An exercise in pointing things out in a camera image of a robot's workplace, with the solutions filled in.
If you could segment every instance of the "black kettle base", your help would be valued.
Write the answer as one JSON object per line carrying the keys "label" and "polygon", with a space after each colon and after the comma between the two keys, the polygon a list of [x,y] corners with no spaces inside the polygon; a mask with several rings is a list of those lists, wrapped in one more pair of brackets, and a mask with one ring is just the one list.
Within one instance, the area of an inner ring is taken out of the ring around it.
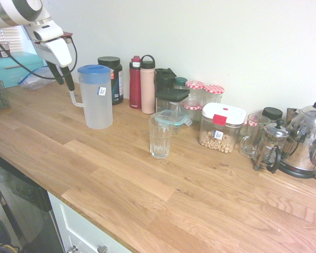
{"label": "black kettle base", "polygon": [[294,168],[294,169],[295,169],[295,171],[293,171],[291,169],[288,169],[288,168],[286,168],[286,167],[284,167],[282,165],[279,165],[279,170],[281,170],[282,172],[284,172],[284,173],[286,173],[288,175],[296,177],[296,178],[308,179],[308,178],[316,177],[316,170],[307,171],[307,170],[300,170],[300,169],[297,169],[297,168]]}

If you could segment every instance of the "red water bottle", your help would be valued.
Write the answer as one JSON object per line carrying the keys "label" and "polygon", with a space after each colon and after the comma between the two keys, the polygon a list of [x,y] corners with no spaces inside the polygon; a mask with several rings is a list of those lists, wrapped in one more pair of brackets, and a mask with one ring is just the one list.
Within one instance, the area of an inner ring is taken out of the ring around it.
{"label": "red water bottle", "polygon": [[141,103],[141,58],[134,56],[130,62],[130,107],[140,109]]}

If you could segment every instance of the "cabinet handle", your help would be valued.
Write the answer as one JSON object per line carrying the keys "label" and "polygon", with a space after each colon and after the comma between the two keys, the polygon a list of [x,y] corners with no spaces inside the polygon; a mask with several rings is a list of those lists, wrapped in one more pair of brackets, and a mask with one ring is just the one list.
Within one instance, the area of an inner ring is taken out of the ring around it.
{"label": "cabinet handle", "polygon": [[78,248],[75,245],[73,245],[73,248],[68,250],[67,253],[73,253],[74,251],[78,251]]}
{"label": "cabinet handle", "polygon": [[98,253],[106,253],[107,252],[107,246],[98,247],[97,252]]}
{"label": "cabinet handle", "polygon": [[14,66],[5,67],[5,69],[6,70],[15,69],[16,67],[21,67],[21,66],[20,65],[14,65]]}

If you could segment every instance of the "drinking glass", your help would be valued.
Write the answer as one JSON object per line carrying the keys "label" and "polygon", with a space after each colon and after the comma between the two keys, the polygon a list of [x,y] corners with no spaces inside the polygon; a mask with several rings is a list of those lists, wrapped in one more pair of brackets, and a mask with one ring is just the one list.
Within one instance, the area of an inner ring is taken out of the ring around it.
{"label": "drinking glass", "polygon": [[174,120],[171,117],[158,115],[149,119],[150,152],[156,158],[169,155]]}

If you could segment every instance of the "plastic bag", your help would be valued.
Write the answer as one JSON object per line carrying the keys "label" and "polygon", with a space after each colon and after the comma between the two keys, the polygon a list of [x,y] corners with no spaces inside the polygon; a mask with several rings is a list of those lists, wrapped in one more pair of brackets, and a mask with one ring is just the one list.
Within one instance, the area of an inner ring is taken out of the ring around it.
{"label": "plastic bag", "polygon": [[[39,68],[33,70],[33,72],[38,74],[38,75],[45,76],[45,77],[54,77],[54,75],[52,74],[52,72],[48,66],[39,67]],[[55,80],[43,79],[43,78],[40,78],[40,77],[33,75],[32,73],[29,73],[18,83],[18,85],[23,87],[23,88],[30,89],[30,90],[36,90],[36,89],[39,89],[39,88],[46,86],[47,84],[54,82],[54,81]]]}

